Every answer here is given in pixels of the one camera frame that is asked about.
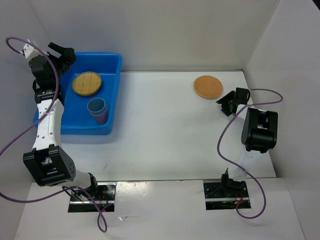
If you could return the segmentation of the brown woven bamboo tray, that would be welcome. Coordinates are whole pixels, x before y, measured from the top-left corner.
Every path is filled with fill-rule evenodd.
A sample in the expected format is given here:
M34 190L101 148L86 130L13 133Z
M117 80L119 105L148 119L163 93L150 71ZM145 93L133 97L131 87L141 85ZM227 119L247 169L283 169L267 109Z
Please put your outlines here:
M224 90L221 81L211 75L202 75L193 82L195 92L203 98L215 99L219 97Z

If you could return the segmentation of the green-rimmed bamboo tray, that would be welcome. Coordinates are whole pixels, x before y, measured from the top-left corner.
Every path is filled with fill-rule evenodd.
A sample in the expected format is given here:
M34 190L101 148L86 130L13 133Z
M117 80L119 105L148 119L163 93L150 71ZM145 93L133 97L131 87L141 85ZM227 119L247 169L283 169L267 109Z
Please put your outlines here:
M92 71L83 72L74 78L71 86L73 91L82 97L92 96L102 86L102 78Z

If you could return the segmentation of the blue plastic cup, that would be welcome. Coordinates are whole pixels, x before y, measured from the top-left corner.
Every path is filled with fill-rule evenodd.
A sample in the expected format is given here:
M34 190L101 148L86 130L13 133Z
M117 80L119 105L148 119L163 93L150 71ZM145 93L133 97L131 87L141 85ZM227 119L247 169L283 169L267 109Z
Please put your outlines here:
M101 115L106 111L107 105L104 99L96 97L87 103L87 109L92 115Z

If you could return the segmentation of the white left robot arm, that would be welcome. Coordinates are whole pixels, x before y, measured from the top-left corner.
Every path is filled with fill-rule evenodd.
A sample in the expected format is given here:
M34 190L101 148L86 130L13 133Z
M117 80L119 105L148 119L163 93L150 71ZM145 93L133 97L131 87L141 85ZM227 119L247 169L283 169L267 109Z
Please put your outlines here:
M100 193L96 178L91 173L77 170L74 161L61 147L65 95L60 80L76 61L75 50L53 42L48 47L60 56L41 53L30 42L22 50L35 77L32 89L38 110L36 139L31 151L23 155L23 162L39 186L74 187L75 196L94 200Z

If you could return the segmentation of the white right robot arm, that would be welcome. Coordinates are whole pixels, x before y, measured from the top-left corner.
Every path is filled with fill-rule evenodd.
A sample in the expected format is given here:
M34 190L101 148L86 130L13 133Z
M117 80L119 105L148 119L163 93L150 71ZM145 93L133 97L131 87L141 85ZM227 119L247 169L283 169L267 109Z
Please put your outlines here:
M248 106L249 89L237 87L216 103L226 116L244 120L241 144L244 149L239 159L221 176L219 191L225 197L233 197L245 187L248 171L257 159L273 149L278 137L278 113Z

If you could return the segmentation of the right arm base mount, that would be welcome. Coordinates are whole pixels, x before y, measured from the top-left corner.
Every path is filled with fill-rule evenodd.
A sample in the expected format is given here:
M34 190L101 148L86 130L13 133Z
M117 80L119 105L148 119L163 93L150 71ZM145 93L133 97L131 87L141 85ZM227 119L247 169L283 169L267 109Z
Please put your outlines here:
M233 210L240 203L239 209L250 209L251 203L247 186L241 190L224 193L219 180L203 182L206 210Z

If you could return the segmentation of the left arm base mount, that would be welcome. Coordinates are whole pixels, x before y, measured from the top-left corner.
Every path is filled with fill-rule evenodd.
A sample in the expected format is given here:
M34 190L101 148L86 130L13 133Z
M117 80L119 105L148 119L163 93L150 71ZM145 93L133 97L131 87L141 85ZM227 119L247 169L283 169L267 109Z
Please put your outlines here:
M114 212L116 198L116 182L97 183L97 192L91 194L94 202L102 212ZM71 190L69 193L69 213L94 213L98 212L93 201L79 190Z

